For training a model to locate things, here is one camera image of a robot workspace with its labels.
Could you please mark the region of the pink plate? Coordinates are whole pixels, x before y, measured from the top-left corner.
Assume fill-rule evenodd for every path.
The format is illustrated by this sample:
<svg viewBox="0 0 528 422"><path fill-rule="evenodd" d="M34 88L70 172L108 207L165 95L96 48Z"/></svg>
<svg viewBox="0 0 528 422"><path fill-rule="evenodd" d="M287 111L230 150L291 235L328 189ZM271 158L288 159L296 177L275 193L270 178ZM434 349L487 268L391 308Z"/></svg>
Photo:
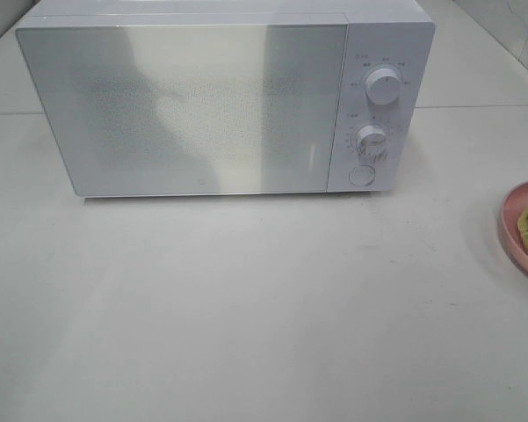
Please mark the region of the pink plate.
<svg viewBox="0 0 528 422"><path fill-rule="evenodd" d="M517 221L526 207L528 207L528 181L513 187L504 196L497 217L497 232L510 260L528 276L528 255L517 228Z"/></svg>

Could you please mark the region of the lower white timer knob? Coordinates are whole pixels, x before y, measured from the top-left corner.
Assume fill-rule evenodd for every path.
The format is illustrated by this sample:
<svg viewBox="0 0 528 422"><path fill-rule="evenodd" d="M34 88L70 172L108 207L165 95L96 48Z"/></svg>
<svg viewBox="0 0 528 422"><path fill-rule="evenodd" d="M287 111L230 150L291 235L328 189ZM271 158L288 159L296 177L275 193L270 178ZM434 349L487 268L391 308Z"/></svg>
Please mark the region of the lower white timer knob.
<svg viewBox="0 0 528 422"><path fill-rule="evenodd" d="M361 156L381 156L387 150L387 141L387 132L377 125L363 126L356 133L356 148Z"/></svg>

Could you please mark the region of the white microwave oven body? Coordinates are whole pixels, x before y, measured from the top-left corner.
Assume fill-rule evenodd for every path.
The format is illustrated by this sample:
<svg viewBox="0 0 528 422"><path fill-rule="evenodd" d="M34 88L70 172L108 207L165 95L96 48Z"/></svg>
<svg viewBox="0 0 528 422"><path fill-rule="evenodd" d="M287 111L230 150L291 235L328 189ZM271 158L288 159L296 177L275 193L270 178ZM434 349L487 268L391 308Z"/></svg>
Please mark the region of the white microwave oven body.
<svg viewBox="0 0 528 422"><path fill-rule="evenodd" d="M345 25L328 184L315 193L394 186L435 32L414 1L41 1L20 20L16 38L18 30L32 28L204 25ZM403 78L401 95L390 105L374 105L365 94L364 76L381 64L395 66ZM357 151L356 133L367 125L387 132L381 156ZM353 186L349 173L363 164L375 169L375 180Z"/></svg>

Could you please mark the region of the upper white power knob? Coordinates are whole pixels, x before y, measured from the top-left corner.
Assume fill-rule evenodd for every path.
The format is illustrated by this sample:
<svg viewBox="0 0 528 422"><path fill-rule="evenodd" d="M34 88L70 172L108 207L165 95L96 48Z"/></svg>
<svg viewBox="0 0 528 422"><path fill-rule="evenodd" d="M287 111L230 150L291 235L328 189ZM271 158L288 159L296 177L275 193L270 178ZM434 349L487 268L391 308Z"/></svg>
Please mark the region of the upper white power knob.
<svg viewBox="0 0 528 422"><path fill-rule="evenodd" d="M364 76L364 83L368 100L376 106L387 106L400 97L403 78L395 66L381 64Z"/></svg>

